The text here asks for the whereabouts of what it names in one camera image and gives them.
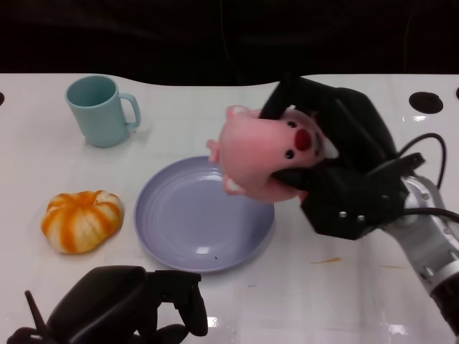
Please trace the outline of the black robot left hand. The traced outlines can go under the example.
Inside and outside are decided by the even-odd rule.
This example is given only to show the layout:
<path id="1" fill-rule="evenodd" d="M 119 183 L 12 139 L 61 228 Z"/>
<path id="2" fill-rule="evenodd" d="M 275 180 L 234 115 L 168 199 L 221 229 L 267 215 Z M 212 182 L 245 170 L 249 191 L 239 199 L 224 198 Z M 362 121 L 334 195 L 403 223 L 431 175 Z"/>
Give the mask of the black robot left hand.
<path id="1" fill-rule="evenodd" d="M 52 311 L 58 343 L 181 343 L 208 333 L 200 274 L 106 266 L 89 271 Z"/>

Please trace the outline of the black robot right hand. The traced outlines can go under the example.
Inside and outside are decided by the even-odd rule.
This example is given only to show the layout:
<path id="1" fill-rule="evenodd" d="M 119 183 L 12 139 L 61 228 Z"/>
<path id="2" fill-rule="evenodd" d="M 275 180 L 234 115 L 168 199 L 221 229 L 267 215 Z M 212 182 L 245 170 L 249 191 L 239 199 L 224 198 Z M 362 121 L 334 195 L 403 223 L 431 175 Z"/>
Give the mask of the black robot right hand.
<path id="1" fill-rule="evenodd" d="M 357 240 L 404 215 L 409 196 L 403 178 L 424 163 L 420 153 L 399 158 L 384 121 L 363 93 L 302 77 L 281 79 L 260 118 L 279 120 L 289 106 L 316 123 L 338 151 L 311 168 L 273 177 L 306 191 L 301 209 L 321 235 Z"/>

